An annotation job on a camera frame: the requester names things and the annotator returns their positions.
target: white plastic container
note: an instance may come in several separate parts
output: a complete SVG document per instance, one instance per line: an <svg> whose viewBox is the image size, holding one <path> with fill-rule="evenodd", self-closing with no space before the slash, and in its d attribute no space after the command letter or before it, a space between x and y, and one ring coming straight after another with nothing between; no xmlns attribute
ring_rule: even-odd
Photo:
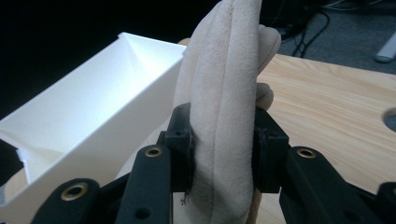
<svg viewBox="0 0 396 224"><path fill-rule="evenodd" d="M29 223L62 183L114 180L172 112L185 47L141 36L119 39L0 120L18 148L28 185L0 205L0 219Z"/></svg>

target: plush toy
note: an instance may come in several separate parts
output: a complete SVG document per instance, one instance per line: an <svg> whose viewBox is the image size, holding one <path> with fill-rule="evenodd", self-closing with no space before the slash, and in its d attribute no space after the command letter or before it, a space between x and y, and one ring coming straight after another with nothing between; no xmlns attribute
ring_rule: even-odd
<svg viewBox="0 0 396 224"><path fill-rule="evenodd" d="M261 197L251 171L255 105L267 109L273 99L256 76L280 45L276 30L259 25L260 9L261 0L219 2L185 51L174 106L191 102L195 171L189 194L174 195L175 223L255 222Z"/></svg>

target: wooden table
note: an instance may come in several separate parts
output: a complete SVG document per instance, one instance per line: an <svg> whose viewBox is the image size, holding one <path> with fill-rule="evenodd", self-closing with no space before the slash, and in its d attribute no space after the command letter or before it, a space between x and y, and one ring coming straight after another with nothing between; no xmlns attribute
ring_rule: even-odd
<svg viewBox="0 0 396 224"><path fill-rule="evenodd" d="M371 192L396 181L396 133L383 122L396 108L396 76L276 55L258 81L274 91L268 112L293 147L320 151ZM263 195L257 223L285 223L277 198Z"/></svg>

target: beige fabric object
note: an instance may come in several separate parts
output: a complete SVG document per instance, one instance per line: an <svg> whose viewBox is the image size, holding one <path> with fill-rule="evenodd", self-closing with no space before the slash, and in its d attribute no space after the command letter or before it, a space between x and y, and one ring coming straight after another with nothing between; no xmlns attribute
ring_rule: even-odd
<svg viewBox="0 0 396 224"><path fill-rule="evenodd" d="M259 26L260 0L223 0L200 22L185 51L174 106L191 102L195 173L190 194L174 194L175 223L254 223L251 149L254 111L273 94L256 76L280 45ZM154 144L167 122L145 142ZM120 175L133 166L134 155Z"/></svg>

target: white box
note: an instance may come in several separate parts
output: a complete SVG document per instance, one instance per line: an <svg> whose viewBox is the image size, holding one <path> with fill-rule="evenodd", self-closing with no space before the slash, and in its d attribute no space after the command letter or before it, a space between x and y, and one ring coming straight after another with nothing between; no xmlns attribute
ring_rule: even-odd
<svg viewBox="0 0 396 224"><path fill-rule="evenodd" d="M19 149L28 186L0 205L0 219L29 223L62 183L101 186L171 114L185 47L141 36L119 39L0 120Z"/></svg>

